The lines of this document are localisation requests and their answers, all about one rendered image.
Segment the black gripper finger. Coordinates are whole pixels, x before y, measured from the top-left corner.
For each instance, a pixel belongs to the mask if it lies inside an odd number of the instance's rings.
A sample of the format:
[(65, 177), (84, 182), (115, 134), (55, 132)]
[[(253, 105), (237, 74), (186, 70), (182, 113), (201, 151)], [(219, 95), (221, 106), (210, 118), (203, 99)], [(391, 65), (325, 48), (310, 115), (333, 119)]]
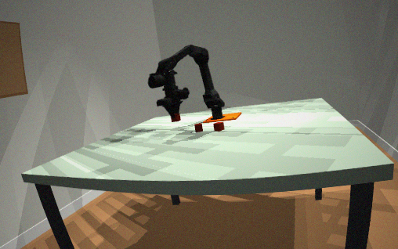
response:
[(168, 105), (163, 105), (163, 107), (167, 110), (167, 112), (169, 113), (169, 115), (170, 115), (172, 118), (175, 118), (174, 106), (175, 106), (175, 103), (173, 103), (173, 104), (168, 104)]
[(178, 114), (179, 113), (179, 106), (181, 104), (182, 101), (179, 102), (174, 102), (175, 106), (174, 106), (174, 114)]

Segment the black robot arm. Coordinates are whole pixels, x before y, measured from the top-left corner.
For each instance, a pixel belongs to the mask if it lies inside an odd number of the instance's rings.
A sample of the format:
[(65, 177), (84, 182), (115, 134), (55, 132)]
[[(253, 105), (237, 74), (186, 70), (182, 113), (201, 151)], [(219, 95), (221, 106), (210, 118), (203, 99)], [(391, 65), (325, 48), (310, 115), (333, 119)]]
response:
[[(209, 70), (208, 61), (209, 55), (208, 50), (202, 47), (187, 45), (180, 51), (176, 52), (172, 57), (162, 60), (158, 63), (157, 71), (154, 74), (150, 74), (148, 77), (148, 85), (151, 88), (157, 88), (166, 85), (175, 84), (175, 76), (178, 74), (173, 70), (177, 63), (185, 56), (191, 56), (194, 58), (194, 62), (198, 64), (204, 83), (205, 93), (203, 95), (204, 102), (207, 108), (212, 109), (212, 119), (222, 119), (223, 116), (222, 107), (225, 106), (225, 102), (220, 98), (219, 93), (214, 89), (212, 82), (212, 76)], [(170, 71), (170, 72), (169, 72)], [(173, 89), (172, 98), (188, 98), (188, 88), (179, 90), (178, 87)], [(216, 106), (218, 105), (218, 106)]]

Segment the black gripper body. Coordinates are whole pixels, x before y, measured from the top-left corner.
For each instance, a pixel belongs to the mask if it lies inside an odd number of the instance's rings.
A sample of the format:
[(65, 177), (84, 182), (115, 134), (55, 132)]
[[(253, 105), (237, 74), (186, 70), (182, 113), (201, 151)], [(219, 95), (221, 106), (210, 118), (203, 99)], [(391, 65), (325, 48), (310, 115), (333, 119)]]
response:
[(176, 90), (176, 84), (175, 85), (166, 85), (164, 86), (164, 88), (162, 89), (163, 91), (165, 91), (165, 98), (164, 99), (160, 99), (157, 101), (157, 106), (163, 106), (163, 105), (168, 105), (168, 104), (173, 104), (174, 102), (179, 102), (181, 99), (183, 98), (172, 98), (172, 91), (175, 88)]

